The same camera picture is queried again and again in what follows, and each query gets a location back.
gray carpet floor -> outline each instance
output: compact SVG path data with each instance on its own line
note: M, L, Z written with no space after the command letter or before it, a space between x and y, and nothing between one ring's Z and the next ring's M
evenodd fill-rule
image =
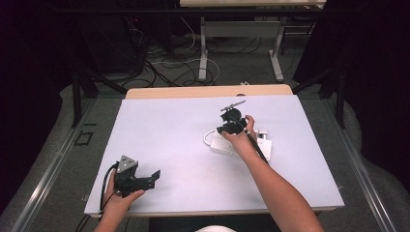
M252 38L244 39L215 39L210 43L210 49L238 51ZM292 80L293 72L299 62L307 42L306 37L289 38L286 43L286 50L283 56L279 56L282 72L285 75L285 83L295 86ZM272 41L262 40L258 49L252 53L210 53L209 58L215 64L209 63L209 75L214 78L219 73L217 85L237 85L247 81L250 84L276 84L271 63L268 58L267 48ZM253 43L249 50L257 47ZM187 51L186 47L179 48L186 55L193 55L198 58L198 53ZM163 58L151 58L151 62L159 62ZM190 66L197 66L198 62L191 62ZM188 67L170 69L170 64L157 64L160 73L181 85L184 81L193 80L194 75L181 74L188 72ZM122 78L121 76L111 76L111 78ZM153 79L149 72L143 72L138 78ZM127 88L141 87L143 81L133 81L126 85ZM67 157L63 161L62 168L55 173L55 180L52 188L46 193L43 204L34 218L29 222L28 231L74 231L83 217L83 210L86 201L84 195L91 191L100 161L103 156L105 145L109 139L111 129L120 107L121 99L117 93L108 87L99 84L100 96L96 100L84 100L91 105L90 112L84 115L83 121L77 128L78 133L92 133L88 145L71 144L65 152ZM156 87L166 86L165 83L156 81ZM341 186L340 193L346 204L341 209L332 212L322 213L319 219L327 231L384 231L380 227L377 217L371 204L368 203L368 196L364 194L363 187L358 181L354 172L349 150L340 137L334 118L329 115L329 105L334 104L334 98L330 100L320 100L317 96L319 86L312 86L299 94L301 103L306 111L307 118L312 126L313 132L318 140L320 148L327 163L335 177L336 182ZM0 219L1 231L12 231L21 213L30 201L33 192L41 181L44 173L49 168L53 159L62 152L62 147L67 144L69 134L72 132L73 122L73 102L72 91L68 87L61 92L64 100L57 123L50 133L48 140L44 144L38 159L33 164L29 175L16 193L14 199L9 204ZM345 107L345 132L355 150L360 151L361 132L360 126L355 119L354 111L346 104ZM380 196L387 215L392 220L396 231L408 231L410 225L410 197L401 184L383 169L372 165L363 159L366 165L366 173L374 184ZM98 221L91 218L83 231L91 231ZM149 231L148 218L131 218L124 220L118 231Z

forearm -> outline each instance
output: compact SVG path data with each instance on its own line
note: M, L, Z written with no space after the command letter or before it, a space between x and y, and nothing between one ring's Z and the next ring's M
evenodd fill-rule
M240 154L281 231L322 231L304 197L254 151Z

person's left hand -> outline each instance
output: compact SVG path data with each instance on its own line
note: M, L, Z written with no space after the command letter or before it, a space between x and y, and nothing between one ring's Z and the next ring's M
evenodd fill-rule
M145 193L144 190L138 190L124 198L121 194L117 195L114 189L115 173L117 171L114 169L109 177L108 186L103 197L105 206L103 208L102 220L95 231L115 231L132 202Z

wooden desk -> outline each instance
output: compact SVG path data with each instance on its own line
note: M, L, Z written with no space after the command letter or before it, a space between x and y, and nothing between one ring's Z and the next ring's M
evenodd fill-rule
M211 7L289 7L324 5L326 0L181 0L182 7L211 8ZM278 61L278 52L283 37L286 17L280 21L206 21L201 17L201 61L198 79L206 79L208 50L206 37L265 37L275 38L274 49L269 50L275 79L283 82Z
M84 213L97 215L103 176L123 155L138 160L138 177L161 170L155 189L132 204L130 217L267 213L242 160L213 153L202 141L221 126L220 109L242 100L237 108L274 141L270 165L312 209L344 206L298 97L286 85L239 85L130 90Z

dark fabric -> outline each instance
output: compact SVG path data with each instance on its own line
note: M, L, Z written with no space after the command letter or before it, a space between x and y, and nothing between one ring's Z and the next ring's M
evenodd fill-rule
M410 191L410 7L406 1L374 1L369 9L366 18L354 18L362 25L350 18L321 20L294 78L303 83L330 67L349 36L360 35L346 57L346 100L362 128L362 154ZM355 24L359 33L350 34Z
M61 109L70 72L33 1L0 6L0 213L42 149Z

